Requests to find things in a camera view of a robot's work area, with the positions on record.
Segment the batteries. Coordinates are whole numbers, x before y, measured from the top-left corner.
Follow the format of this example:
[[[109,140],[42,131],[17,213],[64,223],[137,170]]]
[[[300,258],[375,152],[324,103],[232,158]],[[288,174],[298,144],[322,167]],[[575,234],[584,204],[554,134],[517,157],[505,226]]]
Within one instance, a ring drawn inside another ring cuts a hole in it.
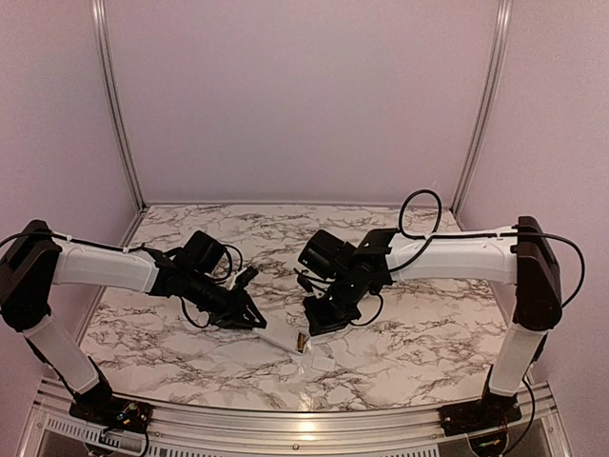
[[[297,336],[296,350],[299,353],[304,353],[306,343],[307,343],[307,337],[304,334],[299,333]]]

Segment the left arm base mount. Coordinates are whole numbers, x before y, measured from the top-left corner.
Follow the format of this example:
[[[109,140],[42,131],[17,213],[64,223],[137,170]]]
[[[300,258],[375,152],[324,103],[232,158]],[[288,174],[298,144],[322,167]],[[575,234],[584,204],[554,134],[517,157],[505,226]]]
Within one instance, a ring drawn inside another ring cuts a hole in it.
[[[108,397],[97,400],[74,401],[69,415],[109,430],[120,429],[135,433],[147,431],[152,406],[149,403]]]

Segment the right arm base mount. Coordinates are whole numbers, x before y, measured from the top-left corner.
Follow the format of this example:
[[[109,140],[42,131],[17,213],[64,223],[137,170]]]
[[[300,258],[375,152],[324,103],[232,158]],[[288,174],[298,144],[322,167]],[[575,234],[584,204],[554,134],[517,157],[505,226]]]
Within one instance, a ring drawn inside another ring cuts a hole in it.
[[[522,418],[517,399],[502,396],[443,406],[439,414],[446,436],[502,427]]]

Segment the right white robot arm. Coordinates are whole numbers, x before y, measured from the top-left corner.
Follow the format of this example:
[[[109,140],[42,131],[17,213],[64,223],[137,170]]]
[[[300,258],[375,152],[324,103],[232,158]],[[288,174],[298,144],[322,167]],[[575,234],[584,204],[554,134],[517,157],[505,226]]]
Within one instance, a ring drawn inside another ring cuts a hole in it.
[[[490,427],[508,410],[522,379],[535,362],[549,331],[575,298],[562,295],[560,264],[552,242],[570,247],[586,273],[581,248],[562,236],[544,232],[534,217],[513,226],[478,231],[409,233],[403,226],[369,231],[354,246],[324,229],[305,244],[298,261],[308,332],[319,336],[356,326],[365,295],[383,287],[422,279],[483,280],[516,289],[516,303],[496,362],[471,417]],[[317,284],[326,286],[319,296]]]

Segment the white battery cover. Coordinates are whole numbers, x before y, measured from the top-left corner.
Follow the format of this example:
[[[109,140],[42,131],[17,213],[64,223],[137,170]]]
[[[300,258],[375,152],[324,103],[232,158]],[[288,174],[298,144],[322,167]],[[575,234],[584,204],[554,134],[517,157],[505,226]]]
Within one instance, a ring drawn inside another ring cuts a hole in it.
[[[311,363],[311,367],[318,371],[333,371],[335,369],[336,362],[333,359],[325,357],[314,357]]]

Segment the white remote control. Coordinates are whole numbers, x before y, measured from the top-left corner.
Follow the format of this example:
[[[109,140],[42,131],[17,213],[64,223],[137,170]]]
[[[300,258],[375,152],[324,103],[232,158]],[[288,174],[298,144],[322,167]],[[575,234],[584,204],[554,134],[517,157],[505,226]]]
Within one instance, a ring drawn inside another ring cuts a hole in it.
[[[299,333],[302,333],[307,337],[304,353],[299,353],[296,350],[297,336]],[[327,341],[321,341],[317,338],[310,337],[307,333],[297,329],[257,328],[254,330],[254,334],[264,342],[271,344],[275,348],[280,348],[292,356],[304,357],[305,355],[311,355],[330,359],[338,358]]]

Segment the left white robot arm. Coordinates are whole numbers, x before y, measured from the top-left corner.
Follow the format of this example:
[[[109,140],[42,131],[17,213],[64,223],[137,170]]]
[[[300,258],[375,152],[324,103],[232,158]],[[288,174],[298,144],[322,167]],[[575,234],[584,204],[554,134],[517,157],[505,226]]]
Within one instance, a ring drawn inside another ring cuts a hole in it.
[[[118,248],[55,233],[31,221],[6,240],[1,259],[1,316],[21,333],[82,406],[101,424],[113,423],[121,409],[98,368],[55,320],[49,293],[57,285],[121,288],[153,297],[189,301],[211,325],[227,329],[265,328],[266,319],[246,291],[255,268],[236,273],[228,286],[211,277],[225,245],[196,231],[187,243],[161,251]]]

